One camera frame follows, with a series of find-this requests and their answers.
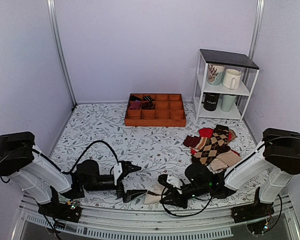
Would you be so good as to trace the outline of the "cream and brown sock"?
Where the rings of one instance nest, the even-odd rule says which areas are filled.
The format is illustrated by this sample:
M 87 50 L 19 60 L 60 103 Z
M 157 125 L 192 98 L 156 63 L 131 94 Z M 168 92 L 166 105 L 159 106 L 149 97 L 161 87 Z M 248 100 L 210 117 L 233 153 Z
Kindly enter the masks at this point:
M 164 186 L 157 182 L 152 190 L 148 190 L 145 199 L 144 199 L 144 204 L 145 205 L 151 205 L 151 204 L 157 204 L 161 200 L 161 195 L 164 190 Z

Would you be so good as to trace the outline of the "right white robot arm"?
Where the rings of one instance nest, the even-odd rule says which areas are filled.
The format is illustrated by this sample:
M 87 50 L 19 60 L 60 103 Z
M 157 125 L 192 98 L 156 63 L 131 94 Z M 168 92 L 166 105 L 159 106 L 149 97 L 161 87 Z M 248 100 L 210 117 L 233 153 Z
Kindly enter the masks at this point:
M 160 175 L 158 182 L 164 189 L 159 202 L 164 207 L 186 209 L 190 198 L 209 194 L 212 199 L 225 199 L 259 173 L 271 169 L 268 179 L 255 192 L 255 202 L 248 208 L 252 218 L 259 218 L 291 178 L 300 174 L 300 133 L 267 128 L 262 134 L 262 141 L 249 156 L 217 174 L 201 163 L 192 163 L 184 172 L 188 184 L 180 185 L 178 179 Z

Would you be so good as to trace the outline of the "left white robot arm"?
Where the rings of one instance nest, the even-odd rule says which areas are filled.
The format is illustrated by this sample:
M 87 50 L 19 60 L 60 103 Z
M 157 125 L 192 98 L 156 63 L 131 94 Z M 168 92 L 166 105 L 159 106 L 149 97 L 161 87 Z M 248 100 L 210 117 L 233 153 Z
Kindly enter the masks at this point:
M 95 160 L 78 158 L 69 171 L 61 170 L 35 144 L 29 132 L 0 136 L 0 177 L 14 181 L 53 216 L 64 213 L 59 195 L 69 200 L 82 199 L 85 192 L 115 191 L 124 203 L 142 196 L 143 189 L 125 190 L 123 179 L 141 167 L 131 161 L 117 159 L 109 174 L 100 174 Z

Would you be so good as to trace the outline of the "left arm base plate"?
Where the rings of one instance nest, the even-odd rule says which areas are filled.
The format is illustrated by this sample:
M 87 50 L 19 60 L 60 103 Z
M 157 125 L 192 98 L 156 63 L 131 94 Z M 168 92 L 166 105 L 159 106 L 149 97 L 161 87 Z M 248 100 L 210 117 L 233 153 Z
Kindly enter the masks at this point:
M 50 202 L 46 204 L 39 204 L 38 212 L 54 220 L 64 220 L 68 222 L 78 223 L 81 217 L 82 208 L 77 206 L 71 207 L 67 203 Z

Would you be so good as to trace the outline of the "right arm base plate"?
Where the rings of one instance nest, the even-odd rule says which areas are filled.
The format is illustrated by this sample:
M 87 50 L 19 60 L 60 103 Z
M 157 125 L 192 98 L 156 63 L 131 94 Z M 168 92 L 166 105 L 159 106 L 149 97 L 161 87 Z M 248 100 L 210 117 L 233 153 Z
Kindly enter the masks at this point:
M 241 223 L 267 217 L 274 214 L 273 204 L 251 203 L 247 205 L 233 207 L 231 217 L 235 223 Z

